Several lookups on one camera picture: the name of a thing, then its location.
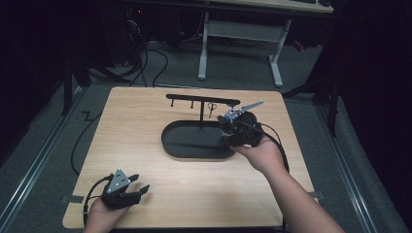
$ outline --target white desk leg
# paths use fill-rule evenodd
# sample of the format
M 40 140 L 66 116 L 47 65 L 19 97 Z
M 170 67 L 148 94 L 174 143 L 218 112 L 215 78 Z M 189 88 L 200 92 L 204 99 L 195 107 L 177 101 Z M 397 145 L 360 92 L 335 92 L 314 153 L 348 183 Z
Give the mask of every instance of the white desk leg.
M 284 28 L 282 30 L 281 36 L 279 38 L 278 47 L 275 51 L 275 54 L 269 55 L 270 67 L 272 68 L 273 79 L 275 80 L 275 85 L 277 87 L 283 86 L 281 74 L 279 72 L 279 67 L 278 67 L 278 59 L 281 54 L 282 47 L 283 47 L 283 44 L 285 43 L 286 37 L 288 36 L 291 23 L 292 21 L 290 19 L 286 21 Z
M 208 33 L 209 33 L 209 13 L 205 13 L 205 22 L 203 24 L 202 53 L 200 53 L 199 75 L 197 76 L 200 80 L 206 79 Z

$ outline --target person's hand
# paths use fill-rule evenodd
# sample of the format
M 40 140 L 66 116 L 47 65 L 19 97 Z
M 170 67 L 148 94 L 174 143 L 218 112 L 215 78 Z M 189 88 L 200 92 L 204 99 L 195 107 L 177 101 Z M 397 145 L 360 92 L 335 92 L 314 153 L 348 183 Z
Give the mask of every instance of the person's hand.
M 232 147 L 233 150 L 245 155 L 251 165 L 266 175 L 270 172 L 286 170 L 282 154 L 278 147 L 266 136 L 260 140 L 260 143 L 255 147 Z
M 129 208 L 111 210 L 106 207 L 100 198 L 97 198 L 88 211 L 85 233 L 110 232 Z

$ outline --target gray carpet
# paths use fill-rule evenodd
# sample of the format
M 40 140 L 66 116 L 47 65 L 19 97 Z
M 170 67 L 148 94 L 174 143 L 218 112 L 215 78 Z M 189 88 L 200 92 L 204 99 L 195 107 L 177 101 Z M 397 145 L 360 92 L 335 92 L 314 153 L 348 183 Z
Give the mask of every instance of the gray carpet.
M 152 44 L 150 48 L 155 49 L 159 46 L 160 44 Z M 285 47 L 279 61 L 284 87 L 279 89 L 274 86 L 266 57 L 266 53 L 272 46 L 262 44 L 251 50 L 237 46 L 230 47 L 223 52 L 211 51 L 205 81 L 197 79 L 199 47 L 181 47 L 176 50 L 164 46 L 158 51 L 167 55 L 168 65 L 156 80 L 156 84 L 158 86 L 173 84 L 203 88 L 285 92 L 304 84 L 322 50 L 322 48 L 313 48 L 298 52 L 294 48 Z M 224 45 L 211 48 L 211 50 L 222 49 Z M 147 83 L 151 85 L 154 77 L 163 68 L 166 59 L 154 51 L 149 51 L 148 55 L 148 65 L 144 75 Z M 121 72 L 122 70 L 119 67 L 114 71 Z M 90 112 L 89 117 L 97 116 L 104 108 L 110 89 L 115 85 L 121 84 L 109 80 L 93 79 L 92 86 L 86 91 L 85 96 L 68 119 L 46 166 L 18 211 L 8 232 L 82 232 L 65 229 L 61 223 L 67 207 L 67 204 L 62 202 L 63 197 L 72 193 L 77 180 L 70 166 L 70 155 L 75 142 L 88 125 L 85 121 L 86 115 L 82 112 Z M 135 86 L 144 86 L 143 80 L 139 78 Z M 285 102 L 313 185 L 325 197 L 320 203 L 347 232 L 362 232 L 360 220 L 339 173 L 334 150 L 323 128 L 324 122 L 318 117 L 316 107 L 312 106 L 308 97 L 310 95 L 299 95 Z M 61 110 L 62 88 L 57 90 L 48 106 L 33 119 L 30 130 L 12 157 L 0 169 L 1 210 L 7 206 L 19 182 L 59 120 Z M 97 121 L 90 126 L 77 146 L 74 154 L 77 170 L 80 170 L 83 165 L 88 146 L 97 127 Z M 360 187 L 377 231 L 408 232 L 364 155 L 342 102 L 339 104 L 336 130 L 339 145 Z

